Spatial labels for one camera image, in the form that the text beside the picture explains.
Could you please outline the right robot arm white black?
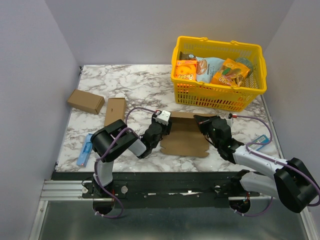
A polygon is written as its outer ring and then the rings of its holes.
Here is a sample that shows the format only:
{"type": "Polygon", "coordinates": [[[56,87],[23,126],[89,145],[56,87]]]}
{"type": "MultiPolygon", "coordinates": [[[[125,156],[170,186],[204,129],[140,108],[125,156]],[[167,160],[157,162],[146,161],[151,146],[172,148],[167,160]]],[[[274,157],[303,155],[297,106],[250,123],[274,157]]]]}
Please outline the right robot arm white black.
{"type": "Polygon", "coordinates": [[[254,142],[244,144],[233,138],[231,127],[237,114],[193,116],[200,132],[226,161],[250,168],[240,171],[230,183],[230,191],[241,196],[245,192],[261,193],[277,198],[290,211],[300,213],[320,197],[320,187],[298,158],[291,160],[271,157],[252,148],[254,142]]]}

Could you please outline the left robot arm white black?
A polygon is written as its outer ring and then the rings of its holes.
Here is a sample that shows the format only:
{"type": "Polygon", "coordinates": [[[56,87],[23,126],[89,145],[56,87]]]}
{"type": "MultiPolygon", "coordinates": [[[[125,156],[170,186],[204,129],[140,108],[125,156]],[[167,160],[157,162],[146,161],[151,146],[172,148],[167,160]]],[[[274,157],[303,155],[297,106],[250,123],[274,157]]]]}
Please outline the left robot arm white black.
{"type": "Polygon", "coordinates": [[[101,198],[111,194],[114,161],[126,150],[139,159],[146,158],[163,137],[170,134],[171,128],[170,118],[163,120],[153,114],[151,124],[142,136],[138,136],[122,119],[95,132],[90,139],[92,149],[98,155],[94,164],[92,193],[101,198]]]}

